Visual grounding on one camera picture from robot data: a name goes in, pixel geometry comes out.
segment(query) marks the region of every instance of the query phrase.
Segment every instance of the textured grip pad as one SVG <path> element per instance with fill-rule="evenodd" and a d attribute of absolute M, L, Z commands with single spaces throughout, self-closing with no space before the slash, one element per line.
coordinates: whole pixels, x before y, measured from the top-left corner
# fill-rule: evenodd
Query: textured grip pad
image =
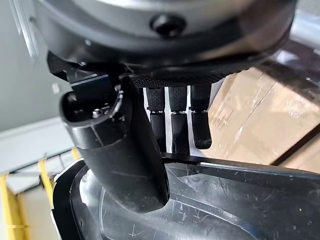
<path fill-rule="evenodd" d="M 187 86 L 169 87 L 169 100 L 172 112 L 185 111 L 187 108 Z"/>
<path fill-rule="evenodd" d="M 197 149 L 209 149 L 212 144 L 208 112 L 193 112 L 192 118 L 192 132 L 194 145 Z"/>
<path fill-rule="evenodd" d="M 188 119 L 186 113 L 172 114 L 172 153 L 190 155 Z"/>
<path fill-rule="evenodd" d="M 211 84 L 191 86 L 190 92 L 192 111 L 204 111 L 209 108 Z"/>
<path fill-rule="evenodd" d="M 148 108 L 150 111 L 165 110 L 165 88 L 147 88 L 146 97 L 148 99 Z"/>

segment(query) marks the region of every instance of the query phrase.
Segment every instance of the black plastic housing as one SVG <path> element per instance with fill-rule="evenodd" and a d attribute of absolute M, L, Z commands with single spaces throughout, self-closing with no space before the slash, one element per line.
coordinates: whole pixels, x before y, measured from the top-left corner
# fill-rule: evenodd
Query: black plastic housing
<path fill-rule="evenodd" d="M 98 118 L 70 121 L 67 93 L 60 115 L 87 166 L 124 208 L 146 213 L 169 199 L 168 179 L 140 96 L 122 80 L 114 106 Z"/>

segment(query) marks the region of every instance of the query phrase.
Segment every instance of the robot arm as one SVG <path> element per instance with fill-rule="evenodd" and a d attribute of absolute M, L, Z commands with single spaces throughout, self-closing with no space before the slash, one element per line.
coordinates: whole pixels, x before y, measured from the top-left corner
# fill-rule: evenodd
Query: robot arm
<path fill-rule="evenodd" d="M 196 146 L 207 148 L 206 89 L 279 49 L 288 38 L 296 2 L 34 0 L 34 22 L 50 51 L 50 72 L 73 89 L 61 100 L 62 119 L 117 203 L 145 213 L 169 199 L 159 149 L 166 150 L 163 87 L 169 87 L 176 131 L 173 152 L 189 150 L 183 134 L 187 86 L 192 86 L 192 121 L 204 126 Z M 152 126 L 137 88 L 148 88 Z"/>

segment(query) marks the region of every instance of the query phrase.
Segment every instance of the screw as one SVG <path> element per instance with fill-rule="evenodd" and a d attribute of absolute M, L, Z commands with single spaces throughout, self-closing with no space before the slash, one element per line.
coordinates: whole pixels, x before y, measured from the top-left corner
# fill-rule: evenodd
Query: screw
<path fill-rule="evenodd" d="M 103 114 L 104 114 L 104 112 L 103 112 L 101 109 L 97 108 L 97 109 L 93 110 L 93 112 L 92 112 L 92 117 L 93 117 L 94 119 L 97 119 L 97 118 L 99 118 L 100 116 L 102 116 Z"/>
<path fill-rule="evenodd" d="M 181 17 L 160 15 L 151 21 L 150 27 L 163 38 L 175 38 L 185 30 L 186 25 Z"/>

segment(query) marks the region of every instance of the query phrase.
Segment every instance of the cylindrical black component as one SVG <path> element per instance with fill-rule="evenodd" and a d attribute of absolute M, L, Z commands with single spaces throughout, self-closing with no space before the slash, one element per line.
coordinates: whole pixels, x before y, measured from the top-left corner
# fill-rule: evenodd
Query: cylindrical black component
<path fill-rule="evenodd" d="M 104 115 L 69 121 L 66 97 L 60 114 L 87 166 L 124 208 L 146 213 L 169 200 L 168 178 L 140 96 L 122 80 L 114 106 Z"/>
<path fill-rule="evenodd" d="M 161 152 L 167 152 L 166 146 L 166 115 L 164 112 L 150 113 L 150 122 L 155 139 Z"/>
<path fill-rule="evenodd" d="M 190 155 L 188 119 L 186 113 L 171 114 L 172 153 Z"/>
<path fill-rule="evenodd" d="M 165 88 L 147 88 L 146 97 L 148 99 L 148 108 L 150 111 L 165 110 Z"/>
<path fill-rule="evenodd" d="M 211 84 L 193 85 L 190 88 L 192 111 L 208 110 L 211 95 Z"/>
<path fill-rule="evenodd" d="M 212 144 L 208 112 L 192 112 L 192 131 L 194 145 L 197 149 L 209 149 Z"/>
<path fill-rule="evenodd" d="M 169 87 L 169 100 L 172 112 L 185 111 L 187 108 L 187 86 Z"/>

